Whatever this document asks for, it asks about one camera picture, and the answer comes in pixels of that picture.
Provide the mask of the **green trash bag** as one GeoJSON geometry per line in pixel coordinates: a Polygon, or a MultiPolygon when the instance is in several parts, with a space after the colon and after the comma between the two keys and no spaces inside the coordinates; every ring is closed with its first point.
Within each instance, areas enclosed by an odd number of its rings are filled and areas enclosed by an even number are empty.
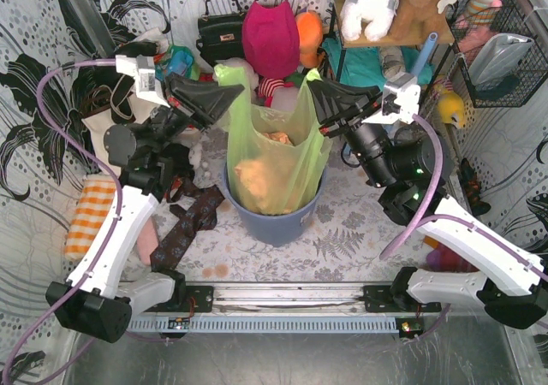
{"type": "Polygon", "coordinates": [[[243,68],[217,65],[214,73],[220,86],[242,84],[245,88],[217,124],[228,133],[226,163],[232,196],[240,204],[233,168],[243,159],[265,155],[271,145],[270,157],[286,160],[291,168],[287,190],[280,193],[283,198],[280,206],[283,207],[287,198],[295,203],[292,212],[308,204],[316,195],[332,146],[332,141],[319,131],[312,95],[307,88],[308,81],[321,80],[319,72],[313,69],[307,73],[295,110],[290,113],[253,104],[243,68]]]}

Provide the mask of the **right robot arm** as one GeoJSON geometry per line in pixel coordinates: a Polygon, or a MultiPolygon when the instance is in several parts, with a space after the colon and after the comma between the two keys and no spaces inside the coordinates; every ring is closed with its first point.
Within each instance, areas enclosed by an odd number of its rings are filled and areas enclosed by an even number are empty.
{"type": "Polygon", "coordinates": [[[413,232],[447,246],[468,261],[468,273],[404,267],[390,286],[393,303],[409,310],[442,303],[479,307],[514,329],[547,315],[547,265],[510,243],[463,208],[444,187],[453,168],[444,140],[420,116],[420,86],[408,73],[383,88],[308,83],[320,132],[343,137],[379,203],[402,231],[385,247],[387,258],[413,232]]]}

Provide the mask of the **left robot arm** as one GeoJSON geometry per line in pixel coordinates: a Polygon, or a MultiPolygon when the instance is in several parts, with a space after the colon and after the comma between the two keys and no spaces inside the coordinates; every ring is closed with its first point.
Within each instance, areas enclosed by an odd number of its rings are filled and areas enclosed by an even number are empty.
{"type": "Polygon", "coordinates": [[[124,264],[142,229],[176,179],[192,184],[188,149],[175,142],[187,127],[207,129],[243,93],[243,84],[220,86],[171,74],[160,84],[168,102],[142,123],[116,124],[104,134],[109,164],[121,170],[112,206],[86,256],[64,283],[46,291],[57,321],[67,329],[113,343],[132,317],[159,305],[188,305],[184,274],[165,260],[138,281],[120,283],[124,264]]]}

